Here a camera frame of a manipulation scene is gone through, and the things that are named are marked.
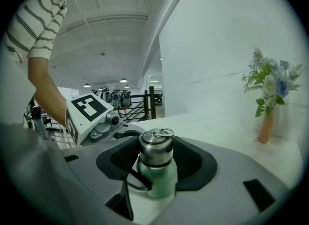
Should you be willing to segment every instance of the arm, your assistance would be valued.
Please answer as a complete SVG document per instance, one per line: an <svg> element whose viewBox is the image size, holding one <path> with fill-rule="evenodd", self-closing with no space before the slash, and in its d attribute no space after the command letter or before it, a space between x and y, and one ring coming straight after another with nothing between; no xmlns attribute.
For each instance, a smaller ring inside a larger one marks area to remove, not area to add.
<svg viewBox="0 0 309 225"><path fill-rule="evenodd" d="M65 127L66 100L49 76L47 59L29 58L28 78L37 89L34 98L40 107Z"/></svg>

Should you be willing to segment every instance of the striped shirt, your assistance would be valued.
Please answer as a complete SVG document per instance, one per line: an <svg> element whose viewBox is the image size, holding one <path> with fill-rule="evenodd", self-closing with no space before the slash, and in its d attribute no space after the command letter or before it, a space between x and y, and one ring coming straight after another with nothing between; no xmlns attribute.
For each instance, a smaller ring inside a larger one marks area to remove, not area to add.
<svg viewBox="0 0 309 225"><path fill-rule="evenodd" d="M66 12L65 0L24 0L3 35L10 56L20 63L30 57L49 60Z"/></svg>

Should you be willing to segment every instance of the white flower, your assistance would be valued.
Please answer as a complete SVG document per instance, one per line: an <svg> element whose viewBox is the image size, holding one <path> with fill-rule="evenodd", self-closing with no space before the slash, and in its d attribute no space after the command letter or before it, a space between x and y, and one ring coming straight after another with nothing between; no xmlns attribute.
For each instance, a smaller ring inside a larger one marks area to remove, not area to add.
<svg viewBox="0 0 309 225"><path fill-rule="evenodd" d="M289 80L289 90L294 90L295 83Z"/></svg>
<svg viewBox="0 0 309 225"><path fill-rule="evenodd" d="M297 76L300 73L302 67L303 67L302 64L299 64L297 66L291 66L289 68L289 75L290 75L290 77Z"/></svg>
<svg viewBox="0 0 309 225"><path fill-rule="evenodd" d="M289 90L297 90L301 87L301 84L295 84L295 82L289 80Z"/></svg>
<svg viewBox="0 0 309 225"><path fill-rule="evenodd" d="M270 74L265 77L264 83L263 83L263 91L268 96L272 96L276 93L277 84L275 77Z"/></svg>

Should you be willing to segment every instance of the blue flower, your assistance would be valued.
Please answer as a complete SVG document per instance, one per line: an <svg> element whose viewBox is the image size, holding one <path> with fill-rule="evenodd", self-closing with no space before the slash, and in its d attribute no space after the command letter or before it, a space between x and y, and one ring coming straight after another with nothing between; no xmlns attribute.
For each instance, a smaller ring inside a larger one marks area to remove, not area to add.
<svg viewBox="0 0 309 225"><path fill-rule="evenodd" d="M277 94L284 98L289 93L289 83L285 78L277 78Z"/></svg>
<svg viewBox="0 0 309 225"><path fill-rule="evenodd" d="M289 69L290 64L287 61L280 60L280 66L283 66L285 70Z"/></svg>
<svg viewBox="0 0 309 225"><path fill-rule="evenodd" d="M273 70L278 70L278 63L272 58L268 58L267 62L272 66Z"/></svg>
<svg viewBox="0 0 309 225"><path fill-rule="evenodd" d="M252 59L252 63L254 65L257 65L260 61L261 61L261 58L263 57L262 55L262 52L260 50L260 48L255 48L254 49L254 52L253 52L253 59Z"/></svg>

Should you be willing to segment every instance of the white table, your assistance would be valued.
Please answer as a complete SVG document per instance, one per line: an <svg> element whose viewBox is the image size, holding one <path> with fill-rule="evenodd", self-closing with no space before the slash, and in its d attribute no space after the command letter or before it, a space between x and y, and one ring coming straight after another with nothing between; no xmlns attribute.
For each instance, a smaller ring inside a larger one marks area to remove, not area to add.
<svg viewBox="0 0 309 225"><path fill-rule="evenodd" d="M177 136L241 152L273 173L288 188L296 186L303 173L302 158L295 141L272 137L267 144L261 144L253 130L190 113L132 124L145 130L170 128ZM129 194L134 221L138 224L150 223L172 201L172 197L154 201L133 189Z"/></svg>

